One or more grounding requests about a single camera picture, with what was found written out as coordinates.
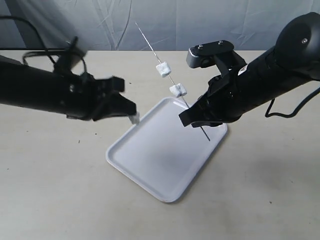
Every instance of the thin metal rod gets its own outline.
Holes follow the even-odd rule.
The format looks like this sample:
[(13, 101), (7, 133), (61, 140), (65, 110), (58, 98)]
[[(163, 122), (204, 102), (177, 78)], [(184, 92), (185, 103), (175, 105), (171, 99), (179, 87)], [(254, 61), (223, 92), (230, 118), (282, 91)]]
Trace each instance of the thin metal rod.
[[(143, 36), (143, 38), (144, 38), (144, 40), (146, 41), (146, 43), (148, 44), (149, 48), (151, 49), (151, 51), (153, 52), (153, 54), (154, 54), (155, 57), (157, 58), (158, 62), (159, 62), (160, 64), (162, 64), (160, 58), (158, 57), (158, 55), (156, 54), (156, 52), (155, 52), (154, 49), (152, 48), (151, 44), (149, 43), (148, 39), (146, 38), (146, 36), (145, 36), (144, 33), (142, 32), (142, 30), (140, 29), (138, 23), (137, 23), (137, 22), (134, 22), (134, 23), (135, 23), (135, 25), (138, 27), (141, 35)], [(171, 83), (172, 83), (173, 85), (176, 85), (175, 82), (174, 82), (174, 80), (173, 80), (172, 77), (170, 76), (170, 74), (168, 74), (167, 76), (168, 76), (168, 78), (170, 79)], [(185, 100), (184, 96), (181, 96), (181, 98), (182, 98), (184, 104), (188, 107), (188, 109), (190, 109), (190, 106), (189, 106), (189, 104), (187, 103), (187, 101)], [(210, 141), (210, 138), (209, 138), (208, 134), (206, 133), (206, 131), (204, 130), (204, 128), (203, 128), (202, 126), (201, 126), (200, 128), (201, 128), (202, 132), (204, 133), (204, 135), (206, 136), (206, 138)]]

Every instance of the marshmallow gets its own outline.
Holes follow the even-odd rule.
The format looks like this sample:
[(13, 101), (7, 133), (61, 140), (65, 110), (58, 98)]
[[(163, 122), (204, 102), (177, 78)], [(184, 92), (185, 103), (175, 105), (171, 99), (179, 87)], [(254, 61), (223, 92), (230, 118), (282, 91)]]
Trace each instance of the marshmallow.
[(173, 85), (169, 89), (170, 89), (170, 92), (176, 98), (183, 97), (183, 96), (187, 95), (187, 90), (185, 89), (185, 87), (181, 83), (178, 83), (177, 85)]
[(137, 111), (136, 115), (129, 116), (132, 124), (138, 125), (140, 123), (140, 113)]
[(158, 70), (159, 74), (161, 75), (161, 77), (166, 77), (171, 73), (171, 68), (169, 66), (169, 64), (164, 61), (163, 63), (155, 66), (155, 68)]

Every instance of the plastic tray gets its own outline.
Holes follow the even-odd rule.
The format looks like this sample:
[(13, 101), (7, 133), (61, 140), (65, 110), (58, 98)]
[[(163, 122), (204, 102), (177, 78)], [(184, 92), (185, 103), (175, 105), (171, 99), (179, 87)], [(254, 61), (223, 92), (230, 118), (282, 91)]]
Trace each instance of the plastic tray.
[(178, 115), (187, 108), (162, 99), (106, 152), (113, 167), (165, 203), (179, 199), (228, 130), (204, 127), (208, 141), (200, 128), (183, 127)]

